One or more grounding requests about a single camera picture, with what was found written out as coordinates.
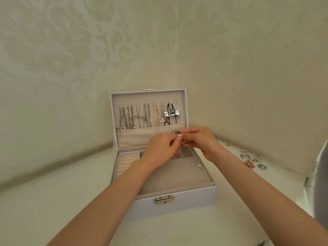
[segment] metal latch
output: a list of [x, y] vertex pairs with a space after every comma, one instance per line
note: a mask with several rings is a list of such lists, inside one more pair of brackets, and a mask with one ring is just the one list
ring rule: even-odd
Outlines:
[[173, 195], [162, 196], [162, 197], [156, 198], [156, 200], [155, 200], [157, 205], [172, 203], [173, 201], [174, 201]]

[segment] white table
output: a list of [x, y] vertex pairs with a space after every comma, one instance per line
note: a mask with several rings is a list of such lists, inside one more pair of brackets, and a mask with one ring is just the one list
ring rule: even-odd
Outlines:
[[[197, 152], [218, 186], [216, 204], [124, 224], [110, 245], [253, 246], [267, 238], [222, 174]], [[114, 158], [109, 149], [0, 194], [1, 245], [47, 244], [109, 184]], [[255, 172], [308, 211], [304, 177], [264, 164], [267, 170]]]

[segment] jewelry box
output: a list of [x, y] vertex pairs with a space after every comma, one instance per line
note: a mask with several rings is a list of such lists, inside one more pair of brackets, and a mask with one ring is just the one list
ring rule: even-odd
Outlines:
[[[188, 127], [185, 89], [111, 93], [117, 151], [111, 183], [139, 159], [156, 133]], [[123, 221], [169, 214], [215, 203], [216, 185], [194, 149], [156, 169], [143, 184]]]

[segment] right hand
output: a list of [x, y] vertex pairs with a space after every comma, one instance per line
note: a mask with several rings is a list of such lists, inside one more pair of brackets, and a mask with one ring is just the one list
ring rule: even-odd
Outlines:
[[214, 162], [215, 152], [223, 148], [208, 127], [185, 128], [180, 132], [184, 145], [188, 148], [199, 148], [209, 161]]

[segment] damask wallpaper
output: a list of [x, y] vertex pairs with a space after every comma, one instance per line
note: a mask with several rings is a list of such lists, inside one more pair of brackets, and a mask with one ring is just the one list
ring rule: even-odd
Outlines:
[[110, 92], [306, 174], [328, 134], [328, 0], [0, 0], [0, 183], [113, 139]]

